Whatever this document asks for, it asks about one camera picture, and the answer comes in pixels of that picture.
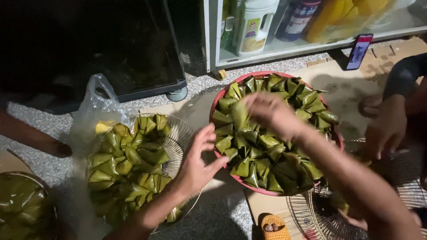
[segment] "clear plastic bag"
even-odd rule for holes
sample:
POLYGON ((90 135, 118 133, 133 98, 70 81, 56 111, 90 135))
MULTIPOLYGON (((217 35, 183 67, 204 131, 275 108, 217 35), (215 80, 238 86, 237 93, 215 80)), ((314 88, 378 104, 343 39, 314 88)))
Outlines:
POLYGON ((111 228, 97 218, 89 198, 86 156, 96 152, 105 132, 117 123, 133 128, 136 116, 125 111, 102 74, 94 74, 79 110, 73 114, 68 143, 73 151, 74 231, 78 239, 101 239, 111 228))

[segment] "smartphone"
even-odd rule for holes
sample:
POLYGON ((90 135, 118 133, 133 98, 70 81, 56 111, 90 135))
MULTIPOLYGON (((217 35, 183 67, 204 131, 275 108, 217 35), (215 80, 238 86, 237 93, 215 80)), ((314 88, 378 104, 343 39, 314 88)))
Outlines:
POLYGON ((350 56, 348 57, 347 66, 343 68, 343 70, 348 71, 359 69, 373 38, 374 35, 371 33, 360 34, 357 36, 356 43, 354 44, 353 49, 351 49, 350 56))

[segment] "speckled floor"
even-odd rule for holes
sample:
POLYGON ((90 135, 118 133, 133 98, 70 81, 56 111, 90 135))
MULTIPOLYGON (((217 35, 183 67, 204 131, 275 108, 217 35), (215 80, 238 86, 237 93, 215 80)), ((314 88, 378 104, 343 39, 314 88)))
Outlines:
MULTIPOLYGON (((199 36, 194 34, 194 31, 200 32, 197 29, 198 26, 187 25, 185 27, 187 28, 175 27, 175 30, 186 70, 188 99, 217 91, 238 76, 249 72, 260 70, 287 72, 306 67, 306 64, 310 61, 329 57, 327 53, 321 53, 234 69, 228 71, 228 77, 224 81, 219 82, 207 76, 204 72, 205 66, 199 47, 200 44, 198 43, 199 36)), ((126 102, 122 106, 131 110, 169 103, 171 102, 164 95, 161 95, 126 102)), ((61 141, 66 141, 73 121, 69 114, 52 115, 12 102, 9 103, 8 112, 61 141)), ((20 156, 36 175, 52 187, 59 208, 59 216, 70 223, 71 226, 74 226, 74 215, 71 206, 73 201, 77 201, 77 199, 73 198, 72 192, 72 159, 59 159, 3 136, 0 136, 0 146, 1 149, 10 149, 20 156)), ((252 239, 252 218, 243 192, 213 200, 205 205, 197 205, 183 221, 164 232, 154 235, 152 239, 252 239)))

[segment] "orange slipper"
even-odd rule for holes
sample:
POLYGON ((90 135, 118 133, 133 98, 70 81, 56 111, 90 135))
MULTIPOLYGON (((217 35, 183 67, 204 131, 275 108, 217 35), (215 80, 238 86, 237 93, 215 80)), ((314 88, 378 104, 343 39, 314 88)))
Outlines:
POLYGON ((288 228, 286 227, 283 220, 276 215, 265 216, 261 223, 261 227, 264 232, 265 240, 291 240, 291 236, 289 235, 288 228), (275 223, 279 227, 278 231, 269 232, 264 230, 264 225, 266 224, 271 225, 273 223, 275 223))

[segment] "black sleeve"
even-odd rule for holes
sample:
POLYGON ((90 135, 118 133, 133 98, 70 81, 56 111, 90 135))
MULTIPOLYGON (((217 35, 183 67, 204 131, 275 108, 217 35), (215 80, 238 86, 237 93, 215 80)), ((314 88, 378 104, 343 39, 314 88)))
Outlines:
POLYGON ((415 81, 427 75, 427 53, 404 58, 390 71, 383 99, 400 94, 407 97, 414 89, 415 81))

